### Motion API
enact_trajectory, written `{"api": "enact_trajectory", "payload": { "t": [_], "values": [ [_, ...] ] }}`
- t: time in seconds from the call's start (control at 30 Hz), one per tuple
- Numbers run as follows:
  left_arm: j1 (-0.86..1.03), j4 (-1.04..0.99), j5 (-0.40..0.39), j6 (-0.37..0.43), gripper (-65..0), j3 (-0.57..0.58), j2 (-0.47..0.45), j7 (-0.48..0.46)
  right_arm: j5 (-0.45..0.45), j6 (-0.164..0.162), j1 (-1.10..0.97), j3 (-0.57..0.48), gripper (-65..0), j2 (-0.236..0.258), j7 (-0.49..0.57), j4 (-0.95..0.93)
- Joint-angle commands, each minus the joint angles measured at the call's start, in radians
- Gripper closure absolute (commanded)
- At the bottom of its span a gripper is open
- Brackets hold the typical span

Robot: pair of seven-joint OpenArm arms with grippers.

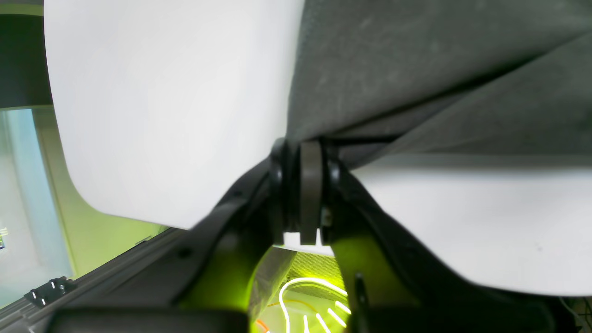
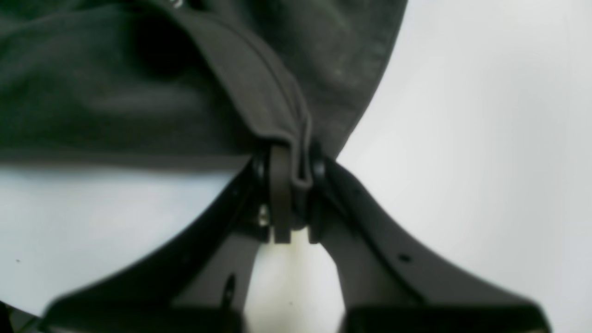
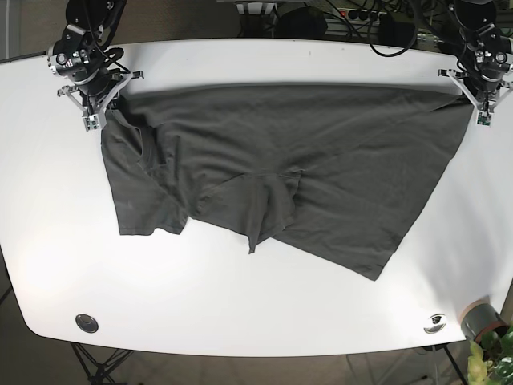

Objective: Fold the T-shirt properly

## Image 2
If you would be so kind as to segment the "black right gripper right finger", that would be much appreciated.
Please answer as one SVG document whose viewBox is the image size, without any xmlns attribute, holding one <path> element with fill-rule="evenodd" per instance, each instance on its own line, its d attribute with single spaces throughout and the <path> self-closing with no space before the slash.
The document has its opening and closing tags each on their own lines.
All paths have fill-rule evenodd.
<svg viewBox="0 0 592 333">
<path fill-rule="evenodd" d="M 549 333 L 530 299 L 457 267 L 423 245 L 349 171 L 311 159 L 315 242 L 336 265 L 341 333 Z"/>
</svg>

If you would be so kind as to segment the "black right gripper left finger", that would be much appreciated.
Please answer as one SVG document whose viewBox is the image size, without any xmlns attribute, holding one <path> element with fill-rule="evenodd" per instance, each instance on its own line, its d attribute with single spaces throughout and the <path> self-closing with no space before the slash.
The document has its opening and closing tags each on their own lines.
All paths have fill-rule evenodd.
<svg viewBox="0 0 592 333">
<path fill-rule="evenodd" d="M 247 333 L 260 245 L 290 241 L 290 152 L 257 153 L 206 211 L 131 267 L 61 297 L 43 333 Z"/>
</svg>

